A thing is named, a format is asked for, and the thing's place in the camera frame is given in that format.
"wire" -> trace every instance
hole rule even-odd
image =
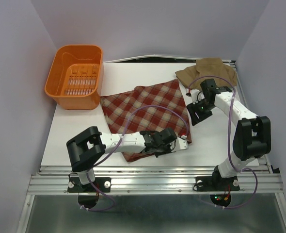
[[[254,177],[255,177],[255,189],[254,189],[254,192],[252,194],[252,196],[243,204],[241,205],[237,205],[237,206],[232,206],[232,207],[225,207],[225,209],[235,209],[235,208],[239,208],[247,203],[249,203],[255,196],[256,194],[256,191],[257,191],[257,187],[258,187],[258,179],[257,179],[257,176],[256,176],[256,173],[250,169],[249,167],[245,167],[244,169],[242,169],[241,171],[239,169],[237,169],[233,162],[232,162],[232,159],[231,159],[231,154],[230,154],[230,136],[231,136],[231,118],[232,118],[232,111],[233,111],[233,106],[234,106],[234,100],[235,100],[235,96],[236,96],[236,89],[235,87],[228,81],[226,80],[225,78],[222,78],[222,77],[219,77],[219,76],[214,76],[214,75],[206,75],[206,76],[202,76],[202,77],[199,77],[195,80],[193,80],[189,86],[188,86],[188,93],[191,92],[191,85],[195,82],[195,81],[198,81],[202,78],[207,78],[207,77],[212,77],[212,78],[217,78],[217,79],[221,79],[223,81],[225,81],[226,83],[228,83],[232,88],[233,88],[233,95],[232,95],[232,98],[231,98],[231,102],[230,102],[230,108],[229,108],[229,117],[228,117],[228,136],[227,136],[227,152],[228,152],[228,159],[229,159],[229,162],[230,162],[230,165],[231,167],[236,171],[236,172],[241,172],[241,171],[251,171],[253,174],[254,174]]]
[[[180,118],[182,120],[182,122],[184,123],[185,127],[186,127],[186,135],[188,135],[189,133],[189,127],[186,123],[186,121],[180,116],[178,115],[176,112],[174,112],[173,110],[169,109],[169,108],[166,108],[166,107],[163,107],[163,106],[160,106],[160,105],[146,105],[146,106],[143,106],[143,107],[140,107],[138,109],[136,109],[133,113],[131,113],[131,115],[128,117],[127,119],[127,122],[126,122],[126,125],[125,125],[125,128],[124,128],[124,131],[122,132],[122,135],[119,139],[119,141],[117,142],[116,146],[113,148],[113,150],[104,158],[102,159],[100,162],[94,164],[94,166],[92,168],[94,168],[95,166],[98,166],[100,165],[101,163],[103,163],[104,161],[106,161],[115,151],[116,149],[120,146],[120,144],[122,143],[122,140],[123,140],[123,137],[124,135],[126,134],[126,130],[130,124],[130,120],[131,120],[131,117],[133,115],[135,115],[139,110],[143,109],[143,108],[149,108],[149,107],[155,107],[155,108],[162,108],[162,109],[165,109],[165,110],[168,110],[169,112],[173,113],[174,115],[176,115],[178,118]]]
[[[224,198],[225,200],[228,200],[228,198],[229,198],[229,196],[230,196],[230,192],[231,192],[231,190],[230,190],[230,184],[228,185],[228,187],[229,187],[229,192],[228,192],[227,197]]]
[[[185,121],[180,115],[178,115],[176,112],[174,112],[173,110],[171,110],[171,109],[169,109],[169,108],[166,108],[166,107],[163,107],[163,106],[160,106],[160,105],[146,105],[146,106],[143,106],[143,107],[140,107],[140,108],[136,109],[136,110],[135,110],[133,113],[131,113],[131,115],[128,117],[127,122],[126,122],[126,125],[125,125],[125,128],[124,128],[124,131],[122,132],[122,135],[121,135],[119,141],[117,142],[116,146],[113,148],[113,150],[112,150],[104,159],[102,159],[100,162],[94,164],[94,165],[87,171],[87,173],[86,173],[86,176],[87,176],[87,179],[88,179],[89,183],[90,183],[90,184],[92,185],[92,187],[96,190],[96,192],[99,192],[99,193],[101,193],[103,196],[109,198],[109,199],[113,202],[112,205],[110,205],[109,207],[102,208],[102,209],[97,209],[97,210],[88,209],[88,208],[85,208],[84,206],[80,205],[80,207],[81,207],[82,209],[85,209],[85,210],[87,210],[87,211],[97,211],[97,212],[99,212],[99,211],[109,210],[110,208],[112,208],[112,207],[115,205],[115,201],[114,201],[114,199],[113,199],[112,197],[110,197],[109,195],[103,193],[100,189],[98,189],[98,188],[93,184],[93,182],[91,181],[91,179],[90,179],[90,177],[89,177],[88,172],[89,172],[92,168],[94,168],[95,166],[98,166],[99,164],[101,164],[101,163],[103,163],[104,161],[106,161],[106,160],[116,151],[116,149],[117,149],[117,148],[120,146],[120,144],[122,143],[123,136],[126,134],[126,130],[127,130],[128,126],[129,126],[129,124],[130,124],[131,117],[132,117],[133,115],[135,115],[139,110],[141,110],[141,109],[143,109],[143,108],[148,108],[148,107],[162,108],[162,109],[165,109],[165,110],[167,110],[167,111],[173,113],[174,115],[176,115],[176,116],[177,116],[178,118],[180,118],[180,119],[182,120],[182,122],[184,123],[184,125],[185,125],[185,127],[186,127],[186,135],[188,135],[188,133],[189,133],[189,127],[188,127],[186,121]]]
[[[225,192],[224,192],[223,196],[226,195],[226,192],[227,192],[227,187],[225,188]]]
[[[87,176],[87,179],[88,179],[89,183],[91,184],[91,186],[92,186],[98,193],[101,193],[103,196],[105,196],[106,198],[110,199],[110,200],[112,201],[112,204],[111,204],[110,206],[108,206],[108,207],[104,207],[104,208],[101,208],[101,209],[95,209],[95,210],[94,210],[94,209],[90,209],[90,208],[88,208],[88,207],[85,207],[85,206],[79,204],[79,206],[81,207],[81,209],[84,209],[84,210],[87,210],[87,211],[91,211],[91,212],[101,212],[101,211],[106,211],[106,210],[111,209],[111,208],[116,204],[114,198],[110,197],[109,195],[105,194],[105,193],[102,192],[100,189],[98,189],[98,188],[95,186],[95,184],[91,181],[91,179],[90,179],[88,173],[86,174],[86,176]]]

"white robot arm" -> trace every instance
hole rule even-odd
[[[93,126],[67,142],[72,170],[78,174],[82,185],[89,183],[86,173],[91,181],[95,181],[94,171],[90,168],[102,155],[111,153],[121,137],[121,134],[101,133]],[[186,137],[177,137],[173,129],[167,128],[161,132],[140,131],[125,134],[114,152],[155,154],[158,157],[187,148]]]
[[[228,87],[216,86],[213,79],[204,80],[201,88],[202,93],[199,90],[191,90],[188,94],[192,98],[192,103],[187,106],[191,123],[196,125],[211,116],[211,109],[214,107],[221,109],[231,118],[231,122],[236,126],[231,160],[237,170],[242,170],[255,158],[260,158],[270,152],[271,136],[268,117],[256,115],[237,99],[234,99],[230,114],[233,93]],[[211,183],[215,189],[218,189],[218,185],[222,189],[224,183],[235,179],[237,173],[229,158],[226,158],[215,168]]]

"metal bracket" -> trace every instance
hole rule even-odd
[[[232,182],[221,183],[218,186],[215,186],[212,182],[212,177],[210,176],[198,176],[196,177],[196,184],[194,185],[194,190],[197,192],[212,192],[212,191],[225,191],[228,186],[230,186],[231,191],[239,191],[240,187],[237,183],[237,186],[234,186]]]
[[[98,185],[104,193],[109,193],[111,191],[111,178],[110,177],[96,177],[94,185]],[[91,186],[91,184],[82,185],[79,181],[79,177],[71,177],[69,180],[68,193],[95,193],[96,190]]]

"gray wall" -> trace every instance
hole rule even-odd
[[[16,232],[54,103],[44,84],[55,47],[29,0],[0,0],[0,233]]]
[[[56,47],[236,60],[269,0],[31,0]]]
[[[269,158],[286,194],[286,1],[270,0],[237,65],[250,108],[271,119]]]

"black mount bracket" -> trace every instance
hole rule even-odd
[[[106,188],[104,183],[109,181],[111,183],[110,177],[96,177],[93,182],[98,189],[100,189],[104,193],[109,193],[111,191],[111,187]],[[96,190],[91,186],[91,184],[82,185],[79,181],[79,177],[71,177],[69,183],[74,183],[73,187],[67,188],[68,193],[95,193]]]
[[[198,176],[196,177],[196,184],[194,190],[197,192],[224,192],[230,186],[231,191],[239,191],[240,187],[234,186],[234,181],[237,180],[237,176],[230,178],[223,178],[216,167],[212,173],[212,176]]]

